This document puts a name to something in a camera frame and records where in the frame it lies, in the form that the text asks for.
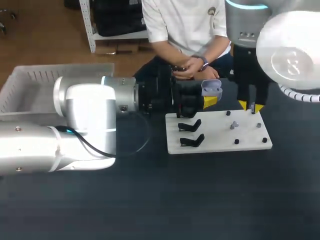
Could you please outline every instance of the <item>black cable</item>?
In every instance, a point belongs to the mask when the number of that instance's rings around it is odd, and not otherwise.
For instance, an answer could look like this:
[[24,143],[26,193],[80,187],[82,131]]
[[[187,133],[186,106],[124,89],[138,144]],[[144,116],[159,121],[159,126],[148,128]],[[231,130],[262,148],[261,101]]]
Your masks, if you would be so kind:
[[84,144],[86,144],[89,148],[91,148],[92,150],[94,150],[95,152],[97,152],[98,154],[108,157],[108,158],[120,158],[120,157],[129,157],[132,156],[138,152],[140,152],[150,141],[150,137],[151,137],[151,130],[150,130],[150,124],[147,121],[147,119],[145,117],[143,117],[142,115],[140,115],[139,113],[135,112],[134,114],[136,114],[138,117],[140,117],[141,119],[144,120],[145,126],[147,128],[147,139],[144,142],[144,144],[138,149],[135,150],[133,152],[130,152],[128,154],[124,154],[124,155],[115,155],[115,154],[111,154],[111,153],[107,153],[104,151],[101,151],[99,149],[97,149],[96,147],[92,146],[79,132],[77,132],[75,129],[73,129],[72,127],[69,126],[55,126],[55,128],[59,131],[59,132],[67,132],[70,131],[71,133],[73,133],[80,141],[82,141]]

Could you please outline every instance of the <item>person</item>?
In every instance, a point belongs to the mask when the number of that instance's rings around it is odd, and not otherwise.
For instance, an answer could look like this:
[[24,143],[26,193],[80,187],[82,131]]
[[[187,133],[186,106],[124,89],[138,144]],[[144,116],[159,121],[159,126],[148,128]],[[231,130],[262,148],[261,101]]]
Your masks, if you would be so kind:
[[156,78],[161,65],[185,68],[173,72],[179,80],[218,79],[233,69],[225,0],[142,0],[142,12],[156,56],[135,73],[137,82]]

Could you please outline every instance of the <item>wooden floor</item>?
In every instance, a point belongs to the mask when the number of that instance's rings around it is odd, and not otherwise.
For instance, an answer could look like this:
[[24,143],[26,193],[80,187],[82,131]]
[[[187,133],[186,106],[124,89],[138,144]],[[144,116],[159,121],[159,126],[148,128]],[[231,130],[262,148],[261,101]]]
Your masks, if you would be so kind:
[[7,36],[0,34],[0,86],[21,65],[112,62],[116,76],[130,77],[154,55],[91,53],[81,11],[65,8],[63,0],[2,0],[0,8],[18,13],[17,21],[0,15],[7,27]]

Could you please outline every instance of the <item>wristwatch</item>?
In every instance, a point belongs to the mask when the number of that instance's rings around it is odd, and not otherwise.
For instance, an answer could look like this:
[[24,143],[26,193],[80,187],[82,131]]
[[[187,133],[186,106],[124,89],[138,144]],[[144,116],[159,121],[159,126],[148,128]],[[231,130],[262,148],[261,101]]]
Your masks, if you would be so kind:
[[193,55],[192,57],[196,58],[196,59],[201,59],[203,61],[203,66],[202,66],[202,68],[200,69],[199,72],[204,71],[208,67],[209,62],[204,56]]

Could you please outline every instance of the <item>jeans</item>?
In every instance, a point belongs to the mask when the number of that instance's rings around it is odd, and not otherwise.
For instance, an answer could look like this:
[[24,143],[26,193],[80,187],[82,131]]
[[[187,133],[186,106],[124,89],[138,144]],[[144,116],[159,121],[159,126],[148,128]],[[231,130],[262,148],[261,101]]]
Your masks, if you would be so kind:
[[[214,68],[220,78],[227,78],[230,71],[233,69],[233,57],[230,53],[219,57],[209,64]],[[159,56],[155,56],[151,61],[143,65],[133,77],[135,77],[137,83],[145,82],[148,79],[154,79],[158,77],[158,69],[161,65],[170,65],[167,61],[163,60]]]

